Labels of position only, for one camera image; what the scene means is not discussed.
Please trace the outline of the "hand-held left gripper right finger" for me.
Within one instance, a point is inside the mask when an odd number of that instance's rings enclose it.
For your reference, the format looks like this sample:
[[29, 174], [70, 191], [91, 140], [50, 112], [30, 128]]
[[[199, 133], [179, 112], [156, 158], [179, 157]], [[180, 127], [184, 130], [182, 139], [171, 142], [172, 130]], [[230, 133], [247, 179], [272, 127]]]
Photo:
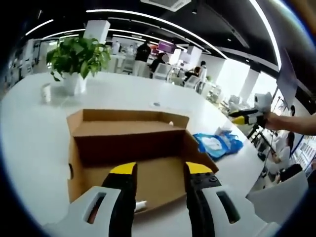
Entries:
[[255, 214], [254, 205], [222, 185], [203, 164], [184, 164], [186, 206], [194, 237], [273, 237], [279, 230]]

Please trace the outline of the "person's right hand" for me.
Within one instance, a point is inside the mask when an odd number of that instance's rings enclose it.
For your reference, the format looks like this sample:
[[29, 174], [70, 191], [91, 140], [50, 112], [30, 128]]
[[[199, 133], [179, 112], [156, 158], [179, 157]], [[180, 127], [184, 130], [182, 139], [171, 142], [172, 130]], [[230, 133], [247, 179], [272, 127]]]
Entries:
[[281, 117], [275, 113], [264, 113], [265, 128], [270, 130], [280, 130]]

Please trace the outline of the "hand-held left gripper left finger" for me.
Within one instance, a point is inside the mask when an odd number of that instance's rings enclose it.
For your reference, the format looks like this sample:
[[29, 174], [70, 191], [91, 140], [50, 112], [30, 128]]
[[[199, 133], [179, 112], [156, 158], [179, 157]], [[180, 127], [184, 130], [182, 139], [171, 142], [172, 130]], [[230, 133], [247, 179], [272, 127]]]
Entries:
[[116, 166], [101, 186], [73, 201], [67, 215], [44, 230], [50, 237], [130, 237], [136, 189], [137, 163]]

